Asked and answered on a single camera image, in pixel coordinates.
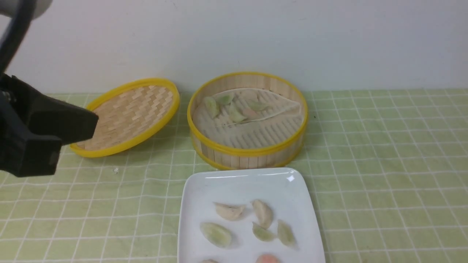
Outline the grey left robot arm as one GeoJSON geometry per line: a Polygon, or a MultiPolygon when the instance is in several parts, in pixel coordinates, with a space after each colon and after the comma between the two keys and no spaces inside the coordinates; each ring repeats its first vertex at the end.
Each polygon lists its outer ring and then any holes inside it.
{"type": "Polygon", "coordinates": [[[53,175],[62,146],[94,135],[98,115],[42,94],[5,70],[31,22],[51,6],[50,0],[2,0],[9,17],[0,47],[0,168],[18,178],[53,175]]]}

